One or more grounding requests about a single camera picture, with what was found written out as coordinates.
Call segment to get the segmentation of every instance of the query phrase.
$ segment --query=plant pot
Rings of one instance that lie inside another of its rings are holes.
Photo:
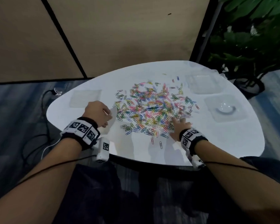
[[[263,82],[255,77],[243,76],[233,83],[239,91],[249,100],[265,90]]]

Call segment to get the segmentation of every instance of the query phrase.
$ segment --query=forearm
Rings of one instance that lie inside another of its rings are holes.
[[[254,168],[205,140],[196,144],[195,152],[203,162],[221,162]],[[262,173],[249,169],[220,164],[206,165],[243,211],[257,218],[260,223],[280,221],[280,213],[274,215],[267,212],[268,210],[280,211],[279,183]]]
[[[74,139],[65,138],[23,179],[51,165],[77,159],[82,148]],[[52,223],[75,162],[56,166],[20,184],[0,199],[1,223]]]

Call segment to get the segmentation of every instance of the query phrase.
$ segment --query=white cable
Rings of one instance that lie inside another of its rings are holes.
[[[42,155],[41,155],[41,160],[43,159],[43,156],[44,156],[44,152],[45,152],[45,150],[46,150],[47,148],[50,148],[50,147],[52,147],[52,146],[56,145],[56,144],[60,141],[60,139],[61,139],[61,138],[59,138],[59,140],[58,140],[55,144],[50,145],[50,146],[46,147],[46,148],[43,150],[43,153],[42,153]]]

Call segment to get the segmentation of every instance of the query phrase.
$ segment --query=floor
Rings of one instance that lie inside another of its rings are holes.
[[[45,133],[45,120],[41,117],[41,96],[55,87],[68,91],[84,81],[46,82],[0,85],[0,197],[27,173],[41,157],[41,152],[28,159],[23,168],[21,149],[30,137]],[[280,71],[271,72],[263,78],[266,90],[250,100],[265,136],[264,157],[280,160]],[[45,97],[48,107],[54,97]],[[52,138],[58,138],[59,130],[49,126]],[[27,155],[42,144],[45,137],[36,138],[25,147]],[[139,194],[138,172],[115,164],[123,190]],[[191,186],[160,178],[154,200],[155,223],[205,223],[206,214],[190,218],[177,205],[177,198]]]

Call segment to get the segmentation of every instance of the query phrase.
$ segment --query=wristband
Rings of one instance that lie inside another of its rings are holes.
[[[75,139],[82,146],[82,150],[86,150],[96,144],[98,137],[101,135],[97,127],[98,125],[94,120],[87,117],[80,117],[71,121],[60,133],[61,139]]]
[[[186,154],[189,153],[191,156],[196,155],[195,146],[199,141],[208,141],[202,133],[194,128],[181,131],[179,134],[179,139],[182,148],[186,151]]]

